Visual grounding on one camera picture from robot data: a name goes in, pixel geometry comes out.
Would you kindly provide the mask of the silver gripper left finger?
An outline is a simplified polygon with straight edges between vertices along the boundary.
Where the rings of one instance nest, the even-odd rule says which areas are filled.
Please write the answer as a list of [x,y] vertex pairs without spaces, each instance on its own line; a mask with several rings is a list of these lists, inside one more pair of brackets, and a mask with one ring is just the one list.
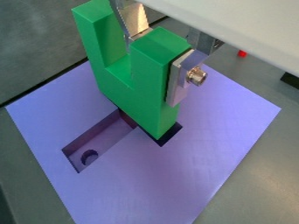
[[145,8],[136,0],[108,1],[124,33],[125,51],[129,52],[129,45],[152,30],[148,25]]

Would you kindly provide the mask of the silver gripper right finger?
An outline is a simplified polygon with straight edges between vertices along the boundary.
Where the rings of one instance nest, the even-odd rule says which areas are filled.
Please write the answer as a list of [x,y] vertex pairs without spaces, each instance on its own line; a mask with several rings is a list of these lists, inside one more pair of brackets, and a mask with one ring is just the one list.
[[201,65],[209,55],[221,47],[224,42],[202,31],[189,28],[186,42],[190,49],[172,62],[166,85],[165,102],[174,107],[185,98],[189,85],[200,86],[208,74]]

